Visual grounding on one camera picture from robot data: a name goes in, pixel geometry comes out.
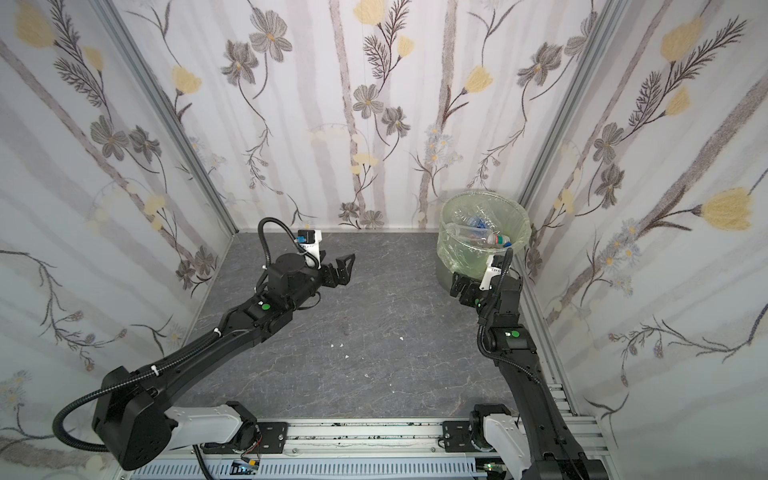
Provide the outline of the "clear bottle green cap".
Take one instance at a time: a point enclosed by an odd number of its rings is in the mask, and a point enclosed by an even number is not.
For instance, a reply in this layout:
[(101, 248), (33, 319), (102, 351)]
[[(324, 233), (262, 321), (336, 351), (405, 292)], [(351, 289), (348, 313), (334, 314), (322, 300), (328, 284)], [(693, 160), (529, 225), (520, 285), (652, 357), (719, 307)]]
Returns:
[(491, 229), (473, 228), (449, 223), (446, 225), (446, 232), (462, 242), (484, 248), (509, 248), (513, 244), (508, 236), (494, 232)]

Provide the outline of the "crushed clear bottle white cap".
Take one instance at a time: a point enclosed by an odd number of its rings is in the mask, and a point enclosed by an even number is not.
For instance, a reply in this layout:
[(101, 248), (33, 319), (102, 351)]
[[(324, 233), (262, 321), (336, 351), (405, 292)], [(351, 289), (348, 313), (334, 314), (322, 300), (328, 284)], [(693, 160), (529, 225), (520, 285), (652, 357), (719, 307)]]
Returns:
[(450, 215), (453, 223), (481, 229), (501, 230), (504, 219), (484, 205), (460, 205)]

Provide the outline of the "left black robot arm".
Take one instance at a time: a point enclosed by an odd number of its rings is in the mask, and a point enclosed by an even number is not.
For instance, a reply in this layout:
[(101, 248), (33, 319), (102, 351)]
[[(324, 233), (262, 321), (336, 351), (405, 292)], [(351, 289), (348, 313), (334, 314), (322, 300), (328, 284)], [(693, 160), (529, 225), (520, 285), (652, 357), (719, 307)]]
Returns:
[(125, 470), (136, 470), (171, 445), (182, 429), (167, 413), (178, 398), (236, 355), (287, 325), (322, 287), (351, 280), (356, 256), (314, 268), (297, 253), (281, 255), (260, 278), (255, 293), (229, 309), (217, 329), (180, 350), (132, 372), (118, 367), (102, 380), (108, 392), (96, 400), (92, 428)]

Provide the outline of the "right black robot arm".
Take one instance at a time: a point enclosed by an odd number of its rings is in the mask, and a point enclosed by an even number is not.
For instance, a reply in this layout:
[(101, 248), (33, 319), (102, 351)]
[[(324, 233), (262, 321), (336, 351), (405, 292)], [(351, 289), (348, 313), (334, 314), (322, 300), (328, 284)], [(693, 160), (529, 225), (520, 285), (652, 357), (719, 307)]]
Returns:
[(557, 409), (541, 370), (538, 349), (521, 323), (522, 282), (493, 274), (482, 282), (455, 273), (450, 295), (478, 315), (476, 343), (506, 381), (520, 425), (496, 407), (473, 411), (473, 442), (493, 449), (514, 479), (607, 479), (598, 459), (590, 459)]

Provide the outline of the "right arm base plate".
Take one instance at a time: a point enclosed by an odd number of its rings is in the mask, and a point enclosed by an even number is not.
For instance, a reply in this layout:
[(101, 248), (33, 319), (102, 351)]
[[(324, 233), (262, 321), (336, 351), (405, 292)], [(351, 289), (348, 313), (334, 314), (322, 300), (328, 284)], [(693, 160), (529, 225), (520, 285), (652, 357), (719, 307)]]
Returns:
[(438, 444), (447, 453), (480, 452), (487, 447), (481, 439), (479, 421), (476, 419), (443, 421)]

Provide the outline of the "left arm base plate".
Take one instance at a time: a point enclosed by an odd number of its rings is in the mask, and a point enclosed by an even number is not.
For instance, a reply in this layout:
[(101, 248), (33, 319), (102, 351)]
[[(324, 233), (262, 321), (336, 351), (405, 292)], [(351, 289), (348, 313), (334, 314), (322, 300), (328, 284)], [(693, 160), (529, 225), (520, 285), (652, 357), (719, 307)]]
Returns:
[(286, 422), (246, 422), (224, 443), (227, 453), (281, 454), (287, 440)]

